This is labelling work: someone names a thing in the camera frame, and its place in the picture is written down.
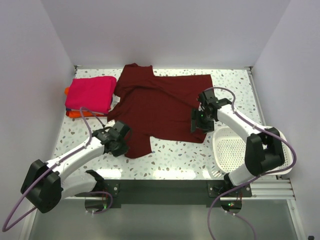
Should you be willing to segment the dark red t-shirt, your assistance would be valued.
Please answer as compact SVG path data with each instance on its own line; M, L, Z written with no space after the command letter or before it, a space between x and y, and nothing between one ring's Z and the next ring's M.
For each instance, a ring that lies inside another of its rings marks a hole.
M213 82L209 74L156 76L152 66L124 66L114 94L120 98L108 120L121 121L132 130L127 158L152 152L150 138L203 143L206 135L191 132L191 113L199 107L198 95Z

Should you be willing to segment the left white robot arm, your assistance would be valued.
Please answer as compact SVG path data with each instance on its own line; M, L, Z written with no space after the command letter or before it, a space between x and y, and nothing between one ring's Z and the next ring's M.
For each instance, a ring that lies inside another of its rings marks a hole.
M35 160L29 167L20 189L41 213L51 211L62 199L88 192L99 196L104 190L103 178L93 171L77 177L71 174L89 161L104 154L114 157L128 152L127 136L131 128L116 121L113 126L95 130L83 143L48 161Z

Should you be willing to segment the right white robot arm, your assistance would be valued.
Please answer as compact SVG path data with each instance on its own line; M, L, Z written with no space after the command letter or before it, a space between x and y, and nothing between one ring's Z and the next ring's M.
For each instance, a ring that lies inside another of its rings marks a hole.
M214 132L215 122L221 122L245 143L244 163L223 177L222 189L227 196L235 196L241 190L240 185L285 163L279 130L257 124L238 111L233 101L218 99L212 87L200 93L197 101L199 108L191 110L192 133L196 130L205 134Z

